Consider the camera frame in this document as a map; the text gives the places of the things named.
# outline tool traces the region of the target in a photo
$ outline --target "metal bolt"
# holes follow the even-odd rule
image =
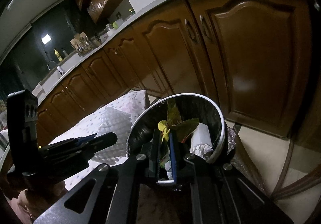
[[[146,159],[146,155],[140,153],[140,154],[138,154],[138,155],[136,156],[136,159],[139,160],[139,161],[143,161],[143,160]]]
[[[233,169],[233,166],[229,163],[224,163],[223,164],[223,169],[226,171],[230,171],[231,169]]]
[[[193,154],[193,153],[187,153],[187,154],[185,154],[185,158],[186,158],[187,160],[193,160],[193,159],[195,158],[195,154]]]
[[[98,170],[99,171],[108,171],[110,166],[106,163],[99,164]]]

